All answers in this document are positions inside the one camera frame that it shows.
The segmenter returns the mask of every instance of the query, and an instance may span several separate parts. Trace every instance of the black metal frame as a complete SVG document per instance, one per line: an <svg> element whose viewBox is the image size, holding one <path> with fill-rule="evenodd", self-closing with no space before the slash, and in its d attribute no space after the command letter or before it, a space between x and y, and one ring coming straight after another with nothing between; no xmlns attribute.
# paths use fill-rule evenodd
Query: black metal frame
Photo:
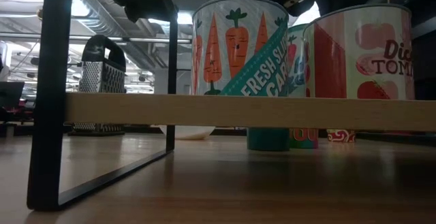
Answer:
<svg viewBox="0 0 436 224"><path fill-rule="evenodd" d="M32 210L60 210L165 157L174 150L175 129L174 126L168 126L165 150L66 192L59 192L71 4L72 0L44 0L35 132L27 188L27 206ZM169 94L176 93L178 31L176 18L175 12L170 22Z"/></svg>

